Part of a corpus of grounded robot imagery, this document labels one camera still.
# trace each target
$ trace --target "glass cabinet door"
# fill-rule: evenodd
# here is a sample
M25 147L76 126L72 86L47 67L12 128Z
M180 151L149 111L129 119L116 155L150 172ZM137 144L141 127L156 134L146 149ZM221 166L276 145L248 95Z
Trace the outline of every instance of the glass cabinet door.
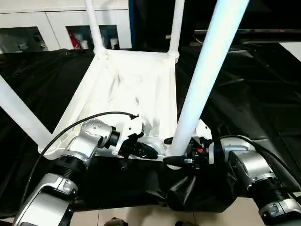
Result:
M45 13L0 14L0 53L57 50Z
M132 47L128 10L97 10L95 13L107 49ZM94 48L86 11L47 12L47 17L62 48Z

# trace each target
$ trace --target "red component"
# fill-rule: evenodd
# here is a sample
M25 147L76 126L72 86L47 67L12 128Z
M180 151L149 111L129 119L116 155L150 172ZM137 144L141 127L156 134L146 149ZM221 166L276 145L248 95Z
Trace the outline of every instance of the red component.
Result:
M77 41L77 39L74 37L73 32L72 31L68 31L69 37L71 39L71 43L74 47L74 49L80 49L80 45L79 42Z

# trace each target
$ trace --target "tiled floor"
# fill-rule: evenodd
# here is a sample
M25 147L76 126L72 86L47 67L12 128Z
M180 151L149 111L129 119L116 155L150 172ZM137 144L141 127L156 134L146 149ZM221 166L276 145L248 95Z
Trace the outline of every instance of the tiled floor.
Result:
M173 226L178 220L194 222L192 213L175 212L158 206L138 206L75 213L71 226L103 226L113 217L125 220L129 226ZM246 198L237 198L223 213L195 213L195 217L200 226L264 225L255 203Z

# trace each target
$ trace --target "black plastic sheet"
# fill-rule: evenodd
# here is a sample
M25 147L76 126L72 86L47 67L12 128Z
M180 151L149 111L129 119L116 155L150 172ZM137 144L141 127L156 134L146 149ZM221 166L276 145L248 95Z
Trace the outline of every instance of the black plastic sheet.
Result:
M196 47L180 51L178 115L199 51ZM53 131L93 57L92 51L75 50L4 54L0 55L0 74ZM248 136L300 175L300 69L301 63L278 44L232 47L201 118L213 137ZM0 126L0 218L5 218L16 213L38 152L3 111ZM285 185L297 189L294 180L272 158L270 161ZM30 191L51 164L41 161ZM161 162L97 157L79 187L74 207L80 211L159 204L174 210L222 212L241 194L238 185L227 165L195 173L171 170Z

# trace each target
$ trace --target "robotic arm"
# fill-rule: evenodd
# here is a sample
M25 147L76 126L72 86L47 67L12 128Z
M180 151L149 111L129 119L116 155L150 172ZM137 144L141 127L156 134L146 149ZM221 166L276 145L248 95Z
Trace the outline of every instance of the robotic arm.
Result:
M203 138L190 142L190 157L165 158L166 164L190 167L198 170L209 164L209 144ZM301 205L287 193L266 160L255 148L243 139L231 137L221 139L221 146L214 146L214 163L229 163L245 194L252 198L265 225L301 225Z
M83 123L79 135L69 143L51 172L43 177L28 197L14 225L68 226L74 212L70 203L76 197L77 185L85 176L98 148L112 147L112 153L125 158L129 155L158 158L154 148L138 142L138 138L143 136L142 124L126 129L120 134L116 128L97 119ZM301 205L289 196L266 160L248 142L224 138L221 146L213 146L212 141L194 137L188 152L188 156L171 156L164 158L163 162L195 170L207 164L229 163L247 195L254 199L266 225L301 225Z
M15 218L15 226L68 226L74 211L70 203L78 193L98 148L115 147L113 150L127 158L156 159L152 147L138 142L143 136L143 125L133 121L133 128L126 128L122 135L115 127L98 119L83 123L79 135L65 148L50 173L46 174Z

